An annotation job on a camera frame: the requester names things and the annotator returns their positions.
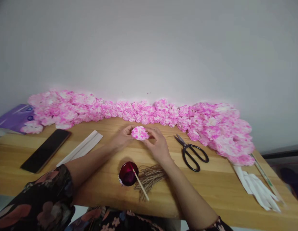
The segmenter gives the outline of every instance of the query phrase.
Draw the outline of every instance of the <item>paper flower garland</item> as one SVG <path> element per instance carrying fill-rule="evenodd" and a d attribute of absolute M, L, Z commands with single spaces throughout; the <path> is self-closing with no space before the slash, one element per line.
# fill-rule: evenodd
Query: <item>paper flower garland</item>
<path fill-rule="evenodd" d="M 150 105 L 141 102 L 104 101 L 92 94 L 85 95 L 73 91 L 50 90 L 32 95 L 28 99 L 34 106 L 36 124 L 27 124 L 26 133 L 39 133 L 42 126 L 56 124 L 56 128 L 69 129 L 83 121 L 96 121 L 103 118 L 120 117 L 130 122 L 144 125 L 160 123 L 188 133 L 192 141 L 199 141 L 205 146 L 227 157 L 239 165 L 253 165 L 249 155 L 254 150 L 252 131 L 248 122 L 240 119 L 240 112 L 226 103 L 196 103 L 177 107 L 161 99 Z"/>

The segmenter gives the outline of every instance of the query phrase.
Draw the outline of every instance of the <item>scissors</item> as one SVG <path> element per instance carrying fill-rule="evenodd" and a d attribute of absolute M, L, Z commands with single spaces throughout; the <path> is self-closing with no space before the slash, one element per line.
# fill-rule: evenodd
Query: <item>scissors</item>
<path fill-rule="evenodd" d="M 199 164 L 196 162 L 196 160 L 195 160 L 195 159 L 194 159 L 194 158 L 187 152 L 187 148 L 190 148 L 190 149 L 193 151 L 193 153 L 194 153 L 194 154 L 195 154 L 201 161 L 203 161 L 203 162 L 205 162 L 205 163 L 208 163 L 208 162 L 209 162 L 209 157 L 208 157 L 207 153 L 206 153 L 204 150 L 202 150 L 200 147 L 196 146 L 196 145 L 193 145 L 193 144 L 186 144 L 186 143 L 183 141 L 183 139 L 182 139 L 178 134 L 176 134 L 176 135 L 177 135 L 177 137 L 174 136 L 175 139 L 176 139 L 176 140 L 183 146 L 183 149 L 182 149 L 182 156 L 183 156 L 183 160 L 184 160 L 184 162 L 186 163 L 186 165 L 187 165 L 191 170 L 193 170 L 194 172 L 199 172 L 199 171 L 200 171 L 200 166 L 199 166 Z M 198 153 L 197 153 L 193 148 L 197 148 L 197 149 L 201 150 L 202 153 L 205 155 L 206 159 L 204 160 L 200 155 L 198 155 Z M 188 157 L 190 157 L 190 159 L 196 164 L 196 167 L 197 167 L 196 169 L 192 168 L 191 165 L 189 165 L 189 163 L 188 163 L 188 161 L 187 161 L 187 158 L 186 158 L 185 154 L 187 154 Z"/>

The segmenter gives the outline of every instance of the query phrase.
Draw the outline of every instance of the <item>folded white paper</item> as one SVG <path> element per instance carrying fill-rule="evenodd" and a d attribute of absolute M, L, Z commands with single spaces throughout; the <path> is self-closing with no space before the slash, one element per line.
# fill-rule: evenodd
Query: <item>folded white paper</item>
<path fill-rule="evenodd" d="M 69 155 L 67 155 L 62 161 L 56 166 L 59 167 L 71 160 L 86 155 L 97 143 L 103 138 L 103 136 L 97 131 L 93 131 L 83 142 L 81 142 Z"/>
<path fill-rule="evenodd" d="M 278 198 L 263 184 L 260 179 L 258 179 L 255 174 L 248 174 L 247 172 L 242 171 L 240 166 L 234 166 L 234 170 L 246 192 L 254 195 L 261 207 L 267 211 L 272 209 L 275 212 L 281 212 L 275 202 L 279 201 Z"/>

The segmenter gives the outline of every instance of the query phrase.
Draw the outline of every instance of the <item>black phone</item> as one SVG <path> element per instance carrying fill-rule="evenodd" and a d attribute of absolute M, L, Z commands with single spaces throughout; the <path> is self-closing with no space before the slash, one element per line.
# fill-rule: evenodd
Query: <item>black phone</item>
<path fill-rule="evenodd" d="M 21 168 L 38 173 L 58 151 L 70 136 L 69 131 L 57 129 L 47 140 L 21 165 Z"/>

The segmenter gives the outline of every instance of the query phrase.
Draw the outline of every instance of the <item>left hand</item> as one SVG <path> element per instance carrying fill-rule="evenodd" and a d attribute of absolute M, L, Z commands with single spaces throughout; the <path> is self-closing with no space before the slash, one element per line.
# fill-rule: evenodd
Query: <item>left hand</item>
<path fill-rule="evenodd" d="M 132 129 L 135 128 L 134 125 L 129 125 L 128 127 L 122 129 L 109 143 L 109 145 L 115 149 L 115 151 L 121 151 L 126 146 L 128 146 L 132 141 L 133 137 L 131 135 Z"/>

